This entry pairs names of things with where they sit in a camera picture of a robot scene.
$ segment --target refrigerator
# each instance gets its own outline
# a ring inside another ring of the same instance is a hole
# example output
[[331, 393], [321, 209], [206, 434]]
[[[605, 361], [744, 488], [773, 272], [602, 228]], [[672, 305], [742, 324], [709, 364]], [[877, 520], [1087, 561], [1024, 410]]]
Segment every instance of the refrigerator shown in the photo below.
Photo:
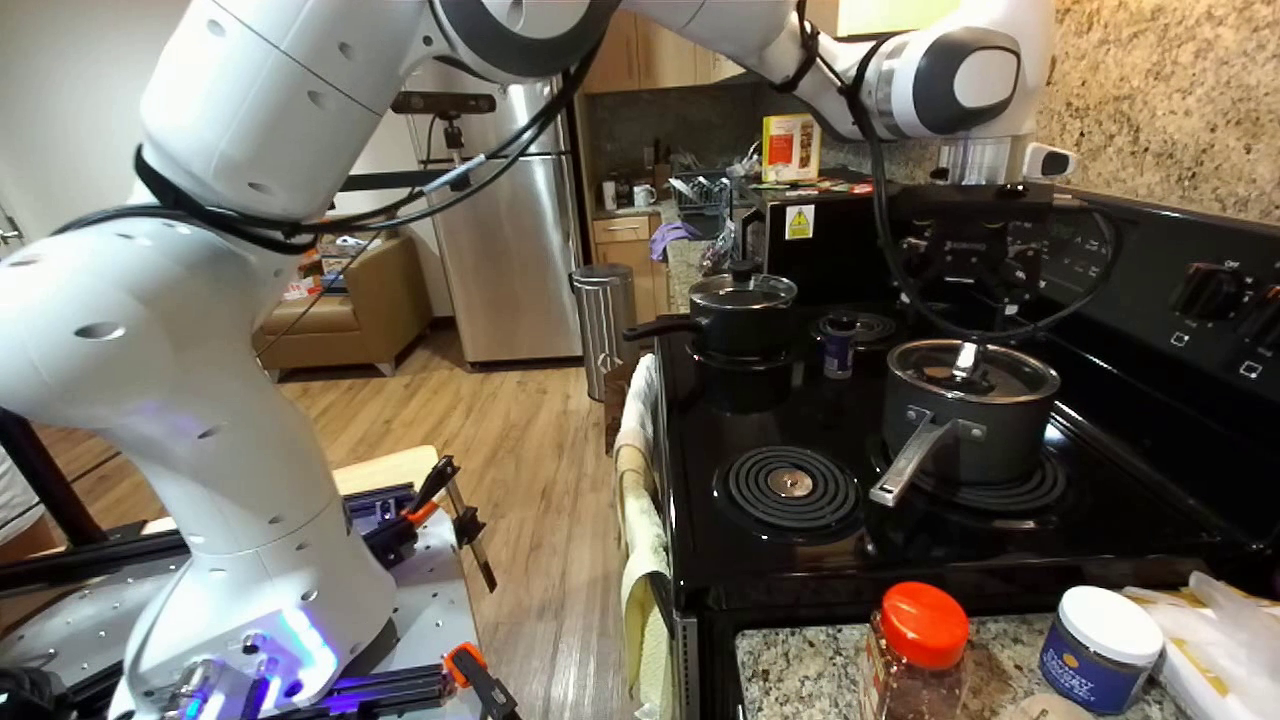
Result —
[[[494, 111], [460, 111], [460, 157], [476, 157], [529, 125], [559, 85], [480, 85], [436, 69], [416, 72], [403, 90], [494, 94]], [[446, 118], [413, 118], [416, 152], [428, 166], [450, 166]], [[573, 132], [559, 114], [495, 185], [446, 209], [436, 245], [467, 364], [577, 361], [581, 308], [570, 272], [583, 255], [583, 221], [577, 199]]]

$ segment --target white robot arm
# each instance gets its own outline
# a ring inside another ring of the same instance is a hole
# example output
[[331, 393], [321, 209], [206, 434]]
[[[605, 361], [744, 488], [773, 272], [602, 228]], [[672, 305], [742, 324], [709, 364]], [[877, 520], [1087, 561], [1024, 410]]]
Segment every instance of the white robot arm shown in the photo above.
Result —
[[[416, 64], [557, 75], [617, 6], [191, 0], [146, 90], [142, 172], [159, 209], [99, 210], [0, 265], [0, 403], [108, 434], [191, 549], [128, 640], [118, 712], [308, 706], [387, 624], [397, 586], [258, 368], [253, 324]], [[793, 89], [852, 140], [1024, 132], [1053, 23], [1049, 0], [963, 0], [936, 29], [835, 42], [790, 0], [625, 6]]]

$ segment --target stainless steel pot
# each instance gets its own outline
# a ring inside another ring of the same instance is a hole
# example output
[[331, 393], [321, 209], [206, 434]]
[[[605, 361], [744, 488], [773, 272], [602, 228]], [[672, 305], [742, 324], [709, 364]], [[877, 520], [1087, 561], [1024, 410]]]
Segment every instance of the stainless steel pot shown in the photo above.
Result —
[[1009, 482], [1039, 467], [1057, 368], [1002, 344], [914, 340], [889, 350], [889, 473], [873, 500], [891, 506], [921, 467], [958, 482]]

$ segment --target bottle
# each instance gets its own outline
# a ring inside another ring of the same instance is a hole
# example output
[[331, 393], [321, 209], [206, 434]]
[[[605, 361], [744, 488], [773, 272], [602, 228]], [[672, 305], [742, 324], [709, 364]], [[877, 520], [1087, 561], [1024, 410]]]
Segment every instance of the bottle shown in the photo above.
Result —
[[602, 203], [605, 203], [607, 210], [617, 210], [617, 178], [605, 178], [605, 185], [602, 185]]
[[936, 583], [903, 579], [879, 597], [873, 616], [879, 658], [879, 706], [873, 714], [958, 714], [967, 611]]

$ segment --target countertop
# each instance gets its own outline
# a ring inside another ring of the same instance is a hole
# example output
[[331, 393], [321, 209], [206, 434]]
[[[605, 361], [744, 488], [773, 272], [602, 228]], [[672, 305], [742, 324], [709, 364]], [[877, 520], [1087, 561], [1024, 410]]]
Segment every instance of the countertop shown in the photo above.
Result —
[[663, 194], [663, 199], [658, 199], [654, 209], [593, 209], [593, 221], [617, 221], [617, 214], [661, 214], [661, 222], [663, 221], [675, 221], [675, 199], [672, 194]]
[[[963, 656], [960, 720], [1087, 720], [1039, 681], [1039, 640], [1049, 616], [975, 616]], [[738, 637], [738, 666], [751, 720], [862, 720], [873, 687], [873, 632], [870, 624], [813, 624], [813, 627], [747, 627]], [[1183, 712], [1147, 681], [1126, 720], [1179, 720]]]

